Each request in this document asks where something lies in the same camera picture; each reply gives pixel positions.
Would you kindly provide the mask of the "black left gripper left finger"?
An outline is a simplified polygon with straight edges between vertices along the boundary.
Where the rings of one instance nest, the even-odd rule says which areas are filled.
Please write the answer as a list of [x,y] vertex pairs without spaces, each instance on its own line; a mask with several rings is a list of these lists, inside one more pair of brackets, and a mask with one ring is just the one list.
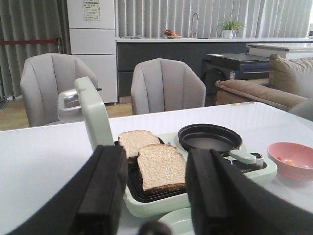
[[97,146],[82,168],[10,235],[115,235],[128,163],[122,146]]

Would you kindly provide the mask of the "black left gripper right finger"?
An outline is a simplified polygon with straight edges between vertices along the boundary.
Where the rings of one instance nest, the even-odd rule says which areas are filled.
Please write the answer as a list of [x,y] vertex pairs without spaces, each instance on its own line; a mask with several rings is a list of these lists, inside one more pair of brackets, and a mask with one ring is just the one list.
[[311,235],[313,215],[265,190],[218,152],[192,149],[186,191],[197,235]]

